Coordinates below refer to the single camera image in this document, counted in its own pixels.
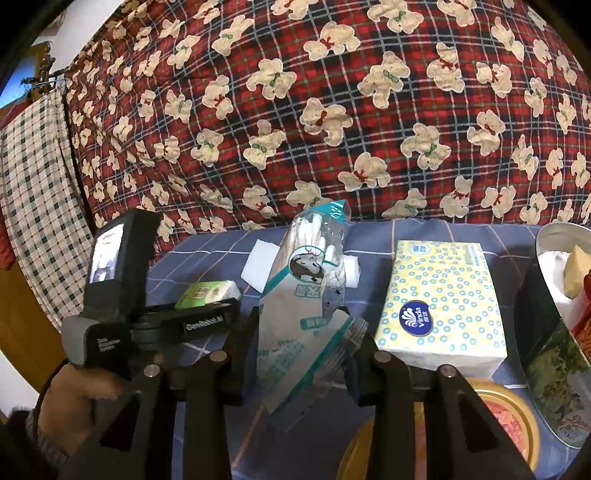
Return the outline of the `person left hand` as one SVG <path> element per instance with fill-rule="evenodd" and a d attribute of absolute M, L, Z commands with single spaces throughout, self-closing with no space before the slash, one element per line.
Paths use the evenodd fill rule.
<path fill-rule="evenodd" d="M 53 377 L 41 403 L 38 427 L 63 454 L 72 455 L 95 425 L 95 400 L 116 400 L 123 381 L 102 369 L 64 365 Z"/>

